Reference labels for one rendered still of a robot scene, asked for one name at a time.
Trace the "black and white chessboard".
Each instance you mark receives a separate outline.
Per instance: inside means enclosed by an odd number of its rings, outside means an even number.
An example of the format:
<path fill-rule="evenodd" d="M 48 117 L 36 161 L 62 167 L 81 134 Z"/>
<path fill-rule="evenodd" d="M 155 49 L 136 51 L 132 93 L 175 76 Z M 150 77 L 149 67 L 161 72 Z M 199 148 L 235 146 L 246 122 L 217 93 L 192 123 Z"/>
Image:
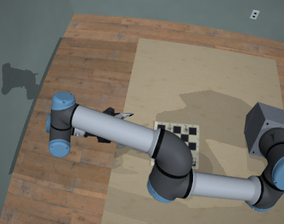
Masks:
<path fill-rule="evenodd" d="M 188 125 L 180 123 L 165 123 L 155 121 L 154 129 L 162 128 L 167 130 L 168 125 L 171 125 L 170 132 L 179 136 L 189 147 L 192 158 L 196 158 L 195 164 L 192 165 L 193 170 L 199 169 L 199 125 Z M 188 131 L 184 132 L 183 129 L 188 126 Z"/>

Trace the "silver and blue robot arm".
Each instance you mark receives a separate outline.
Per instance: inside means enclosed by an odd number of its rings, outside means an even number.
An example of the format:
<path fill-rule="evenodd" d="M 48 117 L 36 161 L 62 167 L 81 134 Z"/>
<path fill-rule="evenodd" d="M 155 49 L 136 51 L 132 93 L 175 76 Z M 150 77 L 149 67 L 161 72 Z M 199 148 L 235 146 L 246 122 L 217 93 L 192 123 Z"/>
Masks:
<path fill-rule="evenodd" d="M 174 133 L 115 117 L 111 107 L 100 112 L 79 105 L 69 92 L 52 97 L 45 131 L 50 133 L 49 151 L 55 157 L 67 156 L 71 135 L 85 132 L 148 153 L 156 159 L 148 192 L 162 203 L 193 195 L 245 201 L 252 209 L 266 212 L 284 193 L 284 128 L 269 129 L 261 136 L 258 146 L 268 164 L 260 176 L 248 179 L 195 172 L 189 147 Z"/>

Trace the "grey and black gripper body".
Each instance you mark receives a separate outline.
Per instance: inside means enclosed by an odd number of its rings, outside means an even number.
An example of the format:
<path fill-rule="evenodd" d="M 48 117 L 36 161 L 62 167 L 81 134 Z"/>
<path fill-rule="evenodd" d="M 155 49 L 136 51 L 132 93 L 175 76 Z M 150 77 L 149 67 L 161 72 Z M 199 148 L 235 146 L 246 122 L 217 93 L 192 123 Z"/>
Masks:
<path fill-rule="evenodd" d="M 85 135 L 84 135 L 84 137 L 88 137 L 88 136 L 95 136 L 95 135 L 93 135 L 93 134 L 88 134 L 87 132 L 85 132 Z M 111 143 L 111 141 L 109 141 L 109 140 L 107 140 L 107 139 L 104 139 L 104 138 L 101 138 L 101 137 L 99 137 L 99 136 L 97 136 L 97 138 L 98 138 L 98 142 L 99 143 Z"/>

